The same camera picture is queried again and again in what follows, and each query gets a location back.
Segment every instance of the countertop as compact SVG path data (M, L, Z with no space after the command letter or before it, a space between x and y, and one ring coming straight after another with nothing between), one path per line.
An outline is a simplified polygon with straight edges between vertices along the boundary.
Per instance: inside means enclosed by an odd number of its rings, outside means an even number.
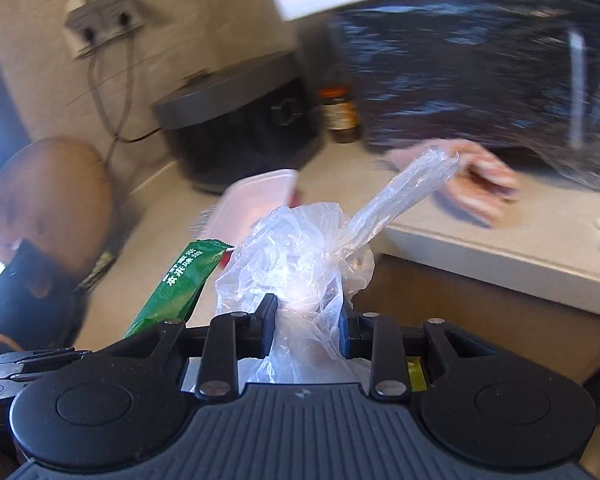
M338 202L353 215L395 175L360 143L327 143L299 173L303 203ZM600 314L600 194L548 169L522 174L518 203L488 229L433 196L392 222L372 243L387 253ZM218 200L178 176L149 207L116 264L90 297L77 348L99 349L119 339L180 252L189 227ZM214 309L207 282L190 324Z

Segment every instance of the beige wall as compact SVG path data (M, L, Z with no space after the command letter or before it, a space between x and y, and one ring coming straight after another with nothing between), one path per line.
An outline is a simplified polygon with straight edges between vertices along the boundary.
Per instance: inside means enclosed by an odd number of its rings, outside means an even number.
M197 70L216 70L248 57L289 48L290 29L271 0L138 0L146 25L136 39L134 106L123 132L156 126L151 102ZM101 126L86 81L86 60L73 60L62 35L67 0L0 0L0 62L32 140L70 135L101 153L110 137ZM117 123L125 89L125 42L102 55L105 106ZM119 146L112 172L129 192L170 155L161 134Z

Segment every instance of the wooden floor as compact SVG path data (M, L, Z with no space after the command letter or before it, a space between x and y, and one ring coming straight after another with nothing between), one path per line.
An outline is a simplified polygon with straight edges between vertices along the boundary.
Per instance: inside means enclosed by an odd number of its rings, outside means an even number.
M581 384L600 368L600 316L392 256L353 305L403 325L442 317ZM600 427L582 465L600 479Z

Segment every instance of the yellow-green object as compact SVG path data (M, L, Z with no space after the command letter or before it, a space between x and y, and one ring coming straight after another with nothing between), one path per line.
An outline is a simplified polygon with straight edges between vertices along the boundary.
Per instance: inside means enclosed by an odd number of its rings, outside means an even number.
M411 391L423 392L426 390L427 382L424 380L420 358L407 357L407 367L409 369L409 379L411 380Z
M170 319L189 320L206 279L229 247L218 240L190 243L164 275L125 337Z

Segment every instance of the jar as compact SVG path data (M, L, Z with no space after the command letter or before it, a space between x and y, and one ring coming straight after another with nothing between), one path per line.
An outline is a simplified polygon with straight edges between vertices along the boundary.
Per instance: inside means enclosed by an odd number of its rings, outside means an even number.
M335 142L360 139L356 105L346 86L331 86L318 91L324 124Z

